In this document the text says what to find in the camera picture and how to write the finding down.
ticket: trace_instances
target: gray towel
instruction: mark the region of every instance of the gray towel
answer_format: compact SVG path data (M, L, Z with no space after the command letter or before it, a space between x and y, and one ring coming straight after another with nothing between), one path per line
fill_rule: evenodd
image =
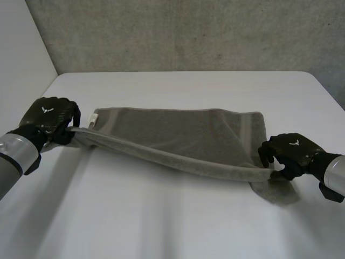
M209 110L102 108L96 123L76 132L73 144L98 146L211 178L246 181L279 205L299 198L288 181L272 181L257 149L266 140L263 115Z

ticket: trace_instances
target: concrete wall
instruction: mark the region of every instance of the concrete wall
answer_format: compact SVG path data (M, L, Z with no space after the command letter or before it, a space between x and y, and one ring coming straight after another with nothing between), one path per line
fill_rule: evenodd
M305 71L345 107L344 0L26 0L58 73Z

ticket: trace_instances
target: towel tag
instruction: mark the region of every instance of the towel tag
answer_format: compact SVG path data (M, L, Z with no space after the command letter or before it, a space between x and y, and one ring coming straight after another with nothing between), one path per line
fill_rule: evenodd
M95 126L97 119L98 119L98 114L97 113L92 113L90 115L90 118L88 118L88 122L90 123L89 127Z

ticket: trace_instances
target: white table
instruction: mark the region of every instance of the white table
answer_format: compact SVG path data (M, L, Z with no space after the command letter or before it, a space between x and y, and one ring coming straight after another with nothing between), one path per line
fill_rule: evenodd
M268 137L345 154L345 112L303 72L69 73L45 96L76 101L82 126L97 107L260 111ZM312 176L293 183L302 201L280 208L246 183L54 149L0 202L0 258L344 258L345 204Z

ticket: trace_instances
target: white label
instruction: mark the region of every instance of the white label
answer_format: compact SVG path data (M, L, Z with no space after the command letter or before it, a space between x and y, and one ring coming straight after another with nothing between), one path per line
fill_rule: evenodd
M97 119L98 119L98 114L97 114L97 113L92 113L92 114L90 115L90 118L88 119L88 122L89 122L90 124L92 124L92 126L94 126L95 123L96 123L96 121L97 121Z

